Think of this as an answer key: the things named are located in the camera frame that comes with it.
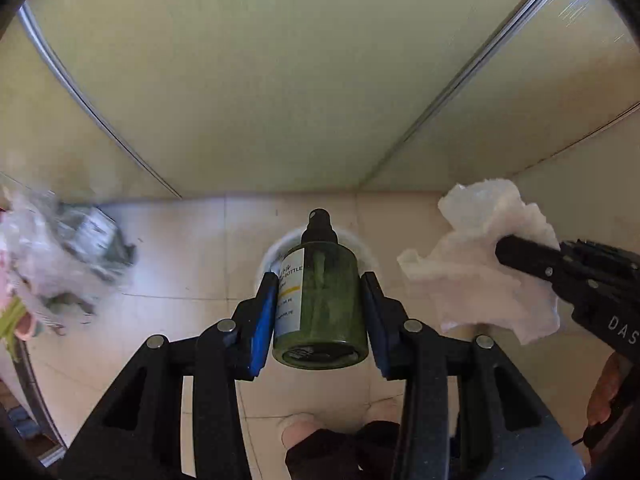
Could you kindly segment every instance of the finger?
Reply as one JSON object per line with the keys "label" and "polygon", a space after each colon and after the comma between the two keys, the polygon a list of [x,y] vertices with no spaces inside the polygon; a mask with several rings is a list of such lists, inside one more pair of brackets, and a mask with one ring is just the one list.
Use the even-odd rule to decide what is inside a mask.
{"label": "finger", "polygon": [[613,353],[607,359],[600,378],[593,389],[587,406],[587,421],[590,426],[599,422],[605,422],[611,415],[609,401],[613,399],[620,389],[622,375],[618,355]]}
{"label": "finger", "polygon": [[609,420],[611,416],[611,407],[609,401],[602,396],[591,397],[587,406],[587,423],[594,426]]}

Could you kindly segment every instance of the yellow stripe on label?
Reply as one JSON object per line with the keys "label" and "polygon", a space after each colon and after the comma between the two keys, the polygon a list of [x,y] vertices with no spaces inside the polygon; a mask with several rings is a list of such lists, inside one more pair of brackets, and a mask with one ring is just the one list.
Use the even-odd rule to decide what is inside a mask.
{"label": "yellow stripe on label", "polygon": [[284,290],[281,290],[278,294],[278,298],[281,298],[283,296],[286,296],[287,294],[290,294],[292,292],[295,292],[296,290],[300,290],[300,285],[297,286],[290,286],[289,288],[285,288]]}

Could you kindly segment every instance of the black spray nozzle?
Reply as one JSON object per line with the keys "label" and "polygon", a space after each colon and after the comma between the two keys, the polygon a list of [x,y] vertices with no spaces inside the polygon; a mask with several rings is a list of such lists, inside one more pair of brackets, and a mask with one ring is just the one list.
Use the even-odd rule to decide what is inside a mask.
{"label": "black spray nozzle", "polygon": [[307,242],[338,243],[338,235],[331,228],[331,217],[324,209],[314,209],[309,213],[309,224],[302,233],[303,244]]}

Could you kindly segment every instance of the leg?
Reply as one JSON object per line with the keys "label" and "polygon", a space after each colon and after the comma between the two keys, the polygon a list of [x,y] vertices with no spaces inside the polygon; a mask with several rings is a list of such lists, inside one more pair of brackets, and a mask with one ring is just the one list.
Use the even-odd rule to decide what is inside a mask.
{"label": "leg", "polygon": [[356,433],[356,455],[362,470],[372,480],[388,480],[396,454],[400,425],[399,406],[393,399],[371,405],[365,425]]}
{"label": "leg", "polygon": [[325,429],[309,414],[288,417],[283,421],[287,423],[281,439],[292,480],[361,478],[351,437]]}

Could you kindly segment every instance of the black pants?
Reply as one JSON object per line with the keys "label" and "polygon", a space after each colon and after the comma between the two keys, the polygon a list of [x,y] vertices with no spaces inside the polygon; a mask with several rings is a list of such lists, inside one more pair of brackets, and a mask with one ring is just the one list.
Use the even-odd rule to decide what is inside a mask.
{"label": "black pants", "polygon": [[317,430],[287,451],[292,480],[388,480],[400,426],[376,420],[355,435]]}

